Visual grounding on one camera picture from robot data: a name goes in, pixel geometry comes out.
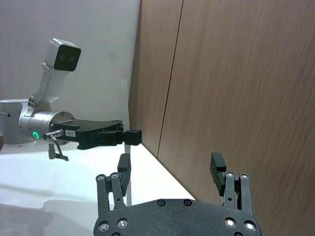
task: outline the screw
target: screw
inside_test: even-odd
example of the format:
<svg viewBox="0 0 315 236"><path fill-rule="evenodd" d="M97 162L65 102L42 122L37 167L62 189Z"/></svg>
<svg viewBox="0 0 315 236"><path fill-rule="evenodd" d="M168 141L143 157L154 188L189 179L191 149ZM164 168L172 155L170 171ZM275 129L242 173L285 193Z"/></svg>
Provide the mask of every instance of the screw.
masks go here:
<svg viewBox="0 0 315 236"><path fill-rule="evenodd" d="M249 177L248 177L248 175L246 175L246 174L241 174L241 178L242 178L242 179L248 179Z"/></svg>
<svg viewBox="0 0 315 236"><path fill-rule="evenodd" d="M117 222L117 227L123 229L127 226L127 224L128 224L128 221L123 219Z"/></svg>
<svg viewBox="0 0 315 236"><path fill-rule="evenodd" d="M225 224L227 227L230 227L230 228L236 227L236 222L232 218L226 218Z"/></svg>
<svg viewBox="0 0 315 236"><path fill-rule="evenodd" d="M160 199L160 200L157 201L157 204L158 204L160 207L163 207L163 206L165 206L166 201L163 200L163 199Z"/></svg>
<svg viewBox="0 0 315 236"><path fill-rule="evenodd" d="M191 204L192 204L191 200L189 200L189 199L184 200L184 205L185 206L189 207L189 206L191 206Z"/></svg>
<svg viewBox="0 0 315 236"><path fill-rule="evenodd" d="M113 173L112 175L111 175L111 178L117 178L119 175L117 174L117 173Z"/></svg>
<svg viewBox="0 0 315 236"><path fill-rule="evenodd" d="M101 232L104 232L104 231L107 231L108 228L109 228L109 224L104 223L104 224L101 224L101 225L98 227L98 230L101 231Z"/></svg>
<svg viewBox="0 0 315 236"><path fill-rule="evenodd" d="M245 228L249 231L255 231L256 227L252 222L245 222Z"/></svg>

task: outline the bolt head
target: bolt head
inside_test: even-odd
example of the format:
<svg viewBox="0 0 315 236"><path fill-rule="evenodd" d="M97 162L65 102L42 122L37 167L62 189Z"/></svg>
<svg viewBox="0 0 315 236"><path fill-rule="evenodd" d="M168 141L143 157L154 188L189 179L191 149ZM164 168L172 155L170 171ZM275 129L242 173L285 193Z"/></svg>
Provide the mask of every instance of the bolt head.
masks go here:
<svg viewBox="0 0 315 236"><path fill-rule="evenodd" d="M248 175L246 175L246 174L241 174L241 178L242 178L242 179L248 179L249 177L248 177Z"/></svg>
<svg viewBox="0 0 315 236"><path fill-rule="evenodd" d="M246 222L245 223L245 228L249 231L255 231L256 227L254 224L252 224L251 222Z"/></svg>
<svg viewBox="0 0 315 236"><path fill-rule="evenodd" d="M101 224L99 227L98 227L98 230L101 231L101 232L104 232L104 231L107 231L109 229L109 224Z"/></svg>
<svg viewBox="0 0 315 236"><path fill-rule="evenodd" d="M158 204L160 207L163 207L163 206L165 206L166 201L163 200L163 199L159 199L159 200L157 201L157 204Z"/></svg>
<svg viewBox="0 0 315 236"><path fill-rule="evenodd" d="M229 228L235 228L236 227L236 222L232 218L226 218L225 224Z"/></svg>
<svg viewBox="0 0 315 236"><path fill-rule="evenodd" d="M123 229L127 226L127 224L128 224L127 220L120 220L117 222L117 227Z"/></svg>
<svg viewBox="0 0 315 236"><path fill-rule="evenodd" d="M111 175L111 178L117 178L119 175L117 173L114 173Z"/></svg>

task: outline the black metal plate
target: black metal plate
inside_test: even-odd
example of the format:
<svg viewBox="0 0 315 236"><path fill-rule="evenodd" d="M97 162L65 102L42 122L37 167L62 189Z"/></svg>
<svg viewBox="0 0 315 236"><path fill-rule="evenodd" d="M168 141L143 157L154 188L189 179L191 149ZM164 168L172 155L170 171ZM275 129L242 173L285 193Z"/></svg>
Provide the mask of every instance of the black metal plate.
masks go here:
<svg viewBox="0 0 315 236"><path fill-rule="evenodd" d="M94 228L95 236L261 236L257 221L248 213L231 208L192 200L191 206L184 199L167 199L164 206L158 200L110 211L102 215ZM125 228L117 227L117 221L125 218ZM235 228L226 226L226 218L236 221ZM109 229L100 232L98 226L107 221ZM245 222L252 221L256 230L245 228Z"/></svg>
<svg viewBox="0 0 315 236"><path fill-rule="evenodd" d="M123 129L118 125L122 124L121 120L111 121L94 121L94 120L83 120L83 119L72 119L67 121L61 121L54 123L56 129L69 129L76 130L78 133L91 132L91 131L107 131L115 130L113 127L117 126L117 130Z"/></svg>

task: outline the white wall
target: white wall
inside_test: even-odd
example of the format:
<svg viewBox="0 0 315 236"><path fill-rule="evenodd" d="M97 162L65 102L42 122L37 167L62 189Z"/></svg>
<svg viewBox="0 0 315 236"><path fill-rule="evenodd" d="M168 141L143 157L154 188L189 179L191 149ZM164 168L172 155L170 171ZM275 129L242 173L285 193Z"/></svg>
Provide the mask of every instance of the white wall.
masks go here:
<svg viewBox="0 0 315 236"><path fill-rule="evenodd" d="M38 90L55 37L82 53L52 109L78 119L122 119L120 83L131 79L138 10L139 0L1 0L0 99Z"/></svg>

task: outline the green indicator light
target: green indicator light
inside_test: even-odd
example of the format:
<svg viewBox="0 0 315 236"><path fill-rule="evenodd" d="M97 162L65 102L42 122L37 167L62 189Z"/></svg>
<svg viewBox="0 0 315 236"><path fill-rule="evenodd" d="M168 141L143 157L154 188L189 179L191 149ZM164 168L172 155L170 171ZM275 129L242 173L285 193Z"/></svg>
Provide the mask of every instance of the green indicator light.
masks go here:
<svg viewBox="0 0 315 236"><path fill-rule="evenodd" d="M39 139L39 134L36 131L33 132L33 136L34 138Z"/></svg>

